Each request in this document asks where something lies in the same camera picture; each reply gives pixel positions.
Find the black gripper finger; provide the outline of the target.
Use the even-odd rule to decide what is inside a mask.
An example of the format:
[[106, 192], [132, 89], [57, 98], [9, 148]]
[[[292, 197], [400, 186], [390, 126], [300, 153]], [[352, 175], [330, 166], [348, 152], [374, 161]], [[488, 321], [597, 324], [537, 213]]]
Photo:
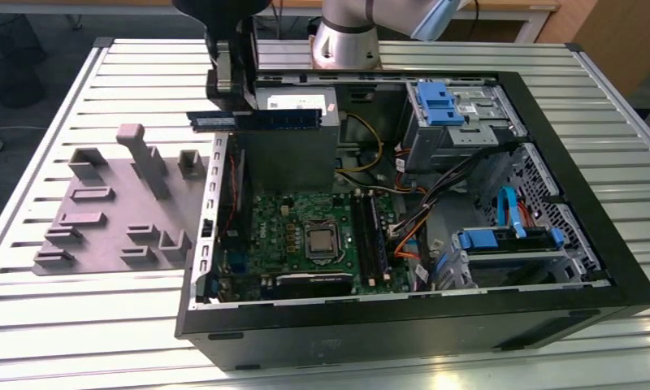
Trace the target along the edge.
[[206, 98], [221, 111], [254, 110], [254, 92], [240, 68], [208, 70]]
[[220, 20], [205, 27], [206, 48], [214, 68], [218, 66], [218, 60], [225, 57], [230, 59], [233, 68], [240, 68], [244, 72], [257, 71], [254, 33], [253, 18], [245, 18], [228, 24]]

